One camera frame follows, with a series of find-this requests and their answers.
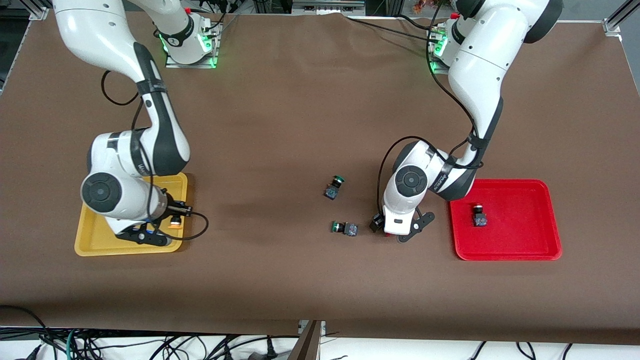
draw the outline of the brown table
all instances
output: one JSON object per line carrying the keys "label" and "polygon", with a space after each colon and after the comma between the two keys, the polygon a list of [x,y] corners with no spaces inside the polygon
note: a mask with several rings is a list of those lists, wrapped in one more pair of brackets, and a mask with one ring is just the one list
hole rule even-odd
{"label": "brown table", "polygon": [[[129,25],[163,62],[145,14]],[[436,220],[409,243],[368,231],[388,146],[421,135],[448,149],[468,120],[422,41],[341,15],[242,16],[217,69],[162,69],[211,228],[173,254],[81,258],[87,149],[135,111],[102,97],[102,71],[64,48],[53,16],[32,25],[0,97],[1,303],[61,327],[291,334],[317,318],[341,336],[640,343],[640,100],[599,24],[522,48],[478,173],[548,184],[564,249],[551,262],[461,261],[434,195],[422,209]],[[135,92],[119,75],[107,88]],[[334,174],[347,182],[332,202]],[[361,233],[332,234],[332,220]]]}

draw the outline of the plastic tray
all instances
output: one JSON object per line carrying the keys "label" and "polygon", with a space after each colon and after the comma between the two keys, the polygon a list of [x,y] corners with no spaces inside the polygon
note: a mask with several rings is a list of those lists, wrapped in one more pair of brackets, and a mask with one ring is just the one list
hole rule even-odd
{"label": "plastic tray", "polygon": [[[182,172],[173,176],[154,177],[154,184],[166,188],[175,200],[187,200],[187,176]],[[183,229],[169,229],[168,221],[160,225],[165,233],[182,237]],[[151,254],[158,252],[174,252],[182,245],[182,241],[173,240],[171,244],[159,247],[153,245],[139,245],[133,241],[121,240],[115,237],[103,216],[82,205],[80,222],[76,233],[76,254],[80,256],[105,256],[128,254]]]}
{"label": "plastic tray", "polygon": [[[482,204],[487,225],[474,227]],[[463,260],[556,260],[562,254],[549,190],[540,180],[477,179],[449,203],[456,253]]]}

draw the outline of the small vial with green cap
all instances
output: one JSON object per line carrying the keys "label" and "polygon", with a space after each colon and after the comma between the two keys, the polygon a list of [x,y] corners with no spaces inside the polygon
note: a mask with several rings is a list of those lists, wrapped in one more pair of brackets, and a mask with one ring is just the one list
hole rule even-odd
{"label": "small vial with green cap", "polygon": [[338,196],[338,189],[340,189],[340,186],[343,182],[343,178],[338,175],[334,176],[331,184],[327,185],[326,189],[324,190],[324,196],[328,197],[331,200],[334,200]]}
{"label": "small vial with green cap", "polygon": [[358,226],[349,222],[334,221],[331,224],[332,233],[342,233],[346,236],[356,236],[358,234]]}

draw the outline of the robotic arm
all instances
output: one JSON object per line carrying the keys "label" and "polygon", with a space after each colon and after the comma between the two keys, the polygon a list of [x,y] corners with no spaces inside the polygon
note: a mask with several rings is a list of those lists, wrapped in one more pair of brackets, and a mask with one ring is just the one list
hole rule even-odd
{"label": "robotic arm", "polygon": [[561,0],[457,0],[452,4],[462,17],[444,24],[444,36],[439,36],[431,51],[449,67],[449,84],[473,117],[475,133],[469,134],[460,159],[423,141],[404,147],[383,198],[386,233],[410,233],[415,208],[427,190],[447,201],[466,196],[502,113],[504,75],[522,43],[546,35],[563,7]]}
{"label": "robotic arm", "polygon": [[[179,1],[134,2],[152,14],[161,33],[182,26],[193,29],[193,20]],[[147,222],[157,228],[162,219],[185,215],[191,208],[174,202],[157,186],[150,190],[142,177],[178,174],[189,161],[190,151],[157,65],[147,48],[131,35],[120,0],[54,0],[54,11],[69,50],[87,63],[132,79],[151,120],[148,128],[106,133],[94,139],[87,154],[89,174],[82,183],[82,199],[91,210],[105,216],[116,237],[168,245],[170,239],[144,231]],[[185,58],[199,56],[200,51],[189,50],[188,43],[188,38],[182,38],[180,45],[185,47],[178,53]]]}

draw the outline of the red tray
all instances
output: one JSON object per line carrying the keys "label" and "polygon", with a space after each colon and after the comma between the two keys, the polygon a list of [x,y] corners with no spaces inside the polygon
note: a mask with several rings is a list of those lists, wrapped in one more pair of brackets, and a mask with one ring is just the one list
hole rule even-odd
{"label": "red tray", "polygon": [[[487,225],[474,227],[482,204]],[[549,189],[540,180],[477,179],[449,203],[456,253],[463,260],[556,260],[562,254]]]}

